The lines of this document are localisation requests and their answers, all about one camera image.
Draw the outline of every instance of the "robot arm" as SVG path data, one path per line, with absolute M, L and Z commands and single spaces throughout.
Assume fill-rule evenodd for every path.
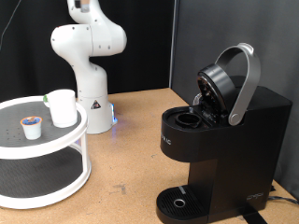
M 75 6 L 74 0 L 67 0 L 67 4 L 70 16 L 81 24 L 56 28 L 50 42 L 54 51 L 75 72 L 78 102 L 87 111 L 90 121 L 87 133 L 102 133 L 113 124 L 113 108 L 107 99 L 107 73 L 91 63 L 89 58 L 123 52 L 127 42 L 126 34 L 119 25 L 105 16 L 98 0 L 90 1 L 90 11 L 87 13 L 82 13 Z

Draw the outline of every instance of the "black coffee maker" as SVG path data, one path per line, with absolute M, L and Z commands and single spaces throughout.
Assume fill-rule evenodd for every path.
M 248 61 L 241 83 L 224 71 L 239 53 Z M 292 102 L 257 87 L 260 74 L 252 46 L 230 47 L 199 72 L 193 106 L 163 113 L 162 152 L 190 163 L 188 184 L 157 198 L 163 223 L 210 223 L 265 208 Z

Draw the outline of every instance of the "drip tray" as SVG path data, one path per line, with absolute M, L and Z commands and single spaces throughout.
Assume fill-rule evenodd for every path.
M 157 215 L 163 223 L 207 223 L 207 212 L 187 185 L 161 192 Z
M 72 184 L 82 172 L 82 156 L 72 147 L 30 159 L 0 160 L 0 195 L 47 195 Z

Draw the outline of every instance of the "table surface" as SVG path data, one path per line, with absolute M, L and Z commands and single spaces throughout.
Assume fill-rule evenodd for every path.
M 92 174 L 78 192 L 46 207 L 0 209 L 0 224 L 17 223 L 161 223 L 156 198 L 168 188 L 187 184 L 189 164 L 160 150 L 161 115 L 186 103 L 170 89 L 109 95 L 119 123 L 106 133 L 88 135 Z M 278 183 L 270 195 L 292 196 Z M 299 206 L 268 202 L 260 212 L 269 223 L 298 224 Z M 241 217 L 216 223 L 246 224 Z

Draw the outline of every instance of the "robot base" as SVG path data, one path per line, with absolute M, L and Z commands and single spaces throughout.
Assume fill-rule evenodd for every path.
M 113 106 L 108 101 L 107 95 L 94 98 L 79 96 L 78 102 L 87 112 L 89 120 L 87 133 L 104 133 L 113 126 Z

